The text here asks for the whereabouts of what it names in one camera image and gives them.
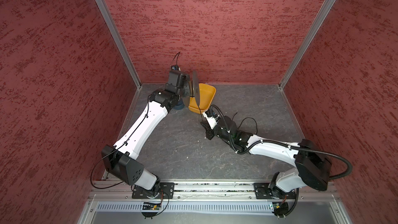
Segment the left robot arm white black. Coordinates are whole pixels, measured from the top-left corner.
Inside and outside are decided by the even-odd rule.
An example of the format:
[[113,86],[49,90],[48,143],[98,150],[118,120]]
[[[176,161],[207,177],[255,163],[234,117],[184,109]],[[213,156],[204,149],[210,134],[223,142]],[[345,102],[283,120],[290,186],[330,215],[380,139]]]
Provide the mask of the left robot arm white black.
[[146,107],[126,134],[101,151],[105,170],[123,183],[141,187],[155,197],[160,191],[160,179],[146,170],[137,158],[156,126],[190,94],[190,75],[171,70],[165,87],[148,95]]

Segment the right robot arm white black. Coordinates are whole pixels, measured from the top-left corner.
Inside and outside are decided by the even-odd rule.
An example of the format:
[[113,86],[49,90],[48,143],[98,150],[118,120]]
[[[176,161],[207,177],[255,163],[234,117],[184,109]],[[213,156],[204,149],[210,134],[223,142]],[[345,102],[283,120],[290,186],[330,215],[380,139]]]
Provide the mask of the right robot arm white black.
[[206,137],[220,138],[238,155],[259,155],[280,160],[292,166],[286,172],[276,172],[264,190],[267,196],[281,199],[292,191],[310,187],[326,191],[330,180],[331,161],[325,152],[315,151],[317,147],[309,140],[299,143],[280,142],[262,138],[256,134],[241,131],[227,116],[204,113],[201,125]]

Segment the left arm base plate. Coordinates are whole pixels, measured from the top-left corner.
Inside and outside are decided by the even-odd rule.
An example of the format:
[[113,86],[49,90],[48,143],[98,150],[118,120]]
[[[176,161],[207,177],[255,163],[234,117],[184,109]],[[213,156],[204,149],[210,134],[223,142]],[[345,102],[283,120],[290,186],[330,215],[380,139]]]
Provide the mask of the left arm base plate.
[[166,197],[167,199],[172,199],[174,194],[174,183],[155,183],[155,185],[147,190],[143,187],[134,185],[132,187],[132,199],[161,199]]

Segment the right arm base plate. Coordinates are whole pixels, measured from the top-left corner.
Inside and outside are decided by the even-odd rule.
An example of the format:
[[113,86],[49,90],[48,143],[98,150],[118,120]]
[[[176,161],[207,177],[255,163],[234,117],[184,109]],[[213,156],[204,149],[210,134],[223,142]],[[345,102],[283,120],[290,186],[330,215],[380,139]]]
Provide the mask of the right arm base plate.
[[294,200],[296,197],[294,190],[284,192],[271,183],[254,183],[254,192],[256,199]]

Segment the grey cable spool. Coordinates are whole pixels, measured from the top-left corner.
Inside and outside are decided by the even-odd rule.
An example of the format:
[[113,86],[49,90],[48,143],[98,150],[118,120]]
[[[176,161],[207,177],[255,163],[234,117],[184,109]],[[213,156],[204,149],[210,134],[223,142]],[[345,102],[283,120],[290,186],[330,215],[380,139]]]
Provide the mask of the grey cable spool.
[[186,76],[184,79],[183,84],[183,93],[182,93],[182,100],[184,106],[189,107],[190,99],[194,98],[197,106],[200,105],[200,86],[199,86],[199,79],[198,74],[196,71],[192,73],[192,79],[190,79],[189,75]]

